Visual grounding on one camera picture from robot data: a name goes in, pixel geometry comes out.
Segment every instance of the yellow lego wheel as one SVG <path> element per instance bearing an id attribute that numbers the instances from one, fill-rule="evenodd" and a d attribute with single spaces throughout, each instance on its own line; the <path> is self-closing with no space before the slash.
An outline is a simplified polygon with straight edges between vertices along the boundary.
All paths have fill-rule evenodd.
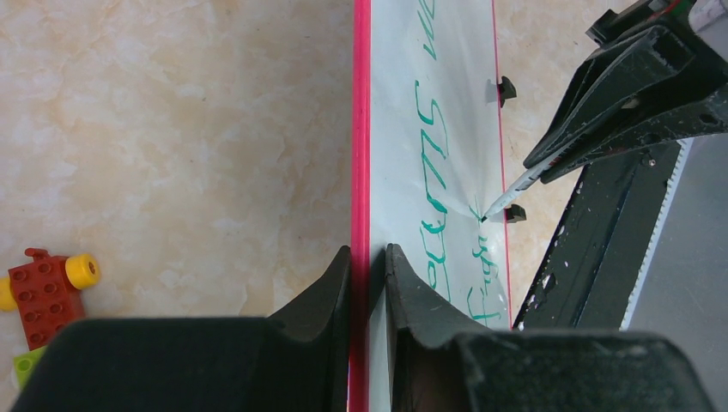
<path id="1" fill-rule="evenodd" d="M 71 256 L 66 260 L 66 275 L 76 289 L 84 289 L 99 282 L 99 263 L 88 253 Z"/>
<path id="2" fill-rule="evenodd" d="M 10 290 L 10 278 L 0 278 L 0 311 L 11 312 L 18 308 L 17 302 Z"/>

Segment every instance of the beige marble surface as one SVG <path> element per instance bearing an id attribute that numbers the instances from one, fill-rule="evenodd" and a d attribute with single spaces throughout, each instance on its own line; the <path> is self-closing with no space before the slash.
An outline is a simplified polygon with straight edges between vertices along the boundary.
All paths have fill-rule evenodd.
<path id="1" fill-rule="evenodd" d="M 497 0 L 507 180 L 583 32 L 627 1 Z M 268 314 L 349 242 L 351 1 L 0 0 L 0 262 L 92 252 L 90 316 Z M 512 307 L 575 176 L 510 227 Z M 20 320 L 0 313 L 0 409 Z"/>

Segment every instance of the red lego brick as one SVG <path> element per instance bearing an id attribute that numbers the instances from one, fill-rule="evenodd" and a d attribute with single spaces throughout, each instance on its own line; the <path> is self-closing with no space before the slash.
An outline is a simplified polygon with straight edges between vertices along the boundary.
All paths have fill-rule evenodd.
<path id="1" fill-rule="evenodd" d="M 43 249 L 27 249 L 33 258 L 8 270 L 10 289 L 18 304 L 27 346 L 45 346 L 65 325 L 86 316 L 81 292 L 65 273 L 66 256 L 49 256 Z"/>

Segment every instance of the green lego brick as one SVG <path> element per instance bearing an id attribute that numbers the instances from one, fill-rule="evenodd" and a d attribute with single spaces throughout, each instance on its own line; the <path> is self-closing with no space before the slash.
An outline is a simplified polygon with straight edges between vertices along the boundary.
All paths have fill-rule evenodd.
<path id="1" fill-rule="evenodd" d="M 18 377 L 18 385 L 21 389 L 25 387 L 27 380 L 30 379 L 30 374 L 33 373 L 33 369 L 36 365 L 38 365 L 38 361 L 40 361 L 40 356 L 42 356 L 45 351 L 46 347 L 41 346 L 40 348 L 31 350 L 26 354 L 20 354 L 13 358 L 15 376 Z"/>

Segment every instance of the marker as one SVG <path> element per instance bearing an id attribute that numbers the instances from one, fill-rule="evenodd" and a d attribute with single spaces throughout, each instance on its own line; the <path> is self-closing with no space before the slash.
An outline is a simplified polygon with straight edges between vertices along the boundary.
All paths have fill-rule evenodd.
<path id="1" fill-rule="evenodd" d="M 485 215 L 483 215 L 482 219 L 480 221 L 486 221 L 489 217 L 495 215 L 496 213 L 501 212 L 510 202 L 516 200 L 519 196 L 521 196 L 521 193 L 523 193 L 526 189 L 531 187 L 536 181 L 541 177 L 543 172 L 546 172 L 549 170 L 553 163 L 555 163 L 555 160 L 563 153 L 567 147 L 562 148 L 561 150 L 556 151 L 551 156 L 547 157 L 546 159 L 543 159 L 540 163 L 535 165 L 534 167 L 526 170 L 521 177 L 516 179 L 515 182 L 513 182 L 512 185 L 508 186 L 508 190 L 500 195 L 497 199 L 495 199 L 495 202 L 488 208 L 488 210 L 485 211 Z"/>

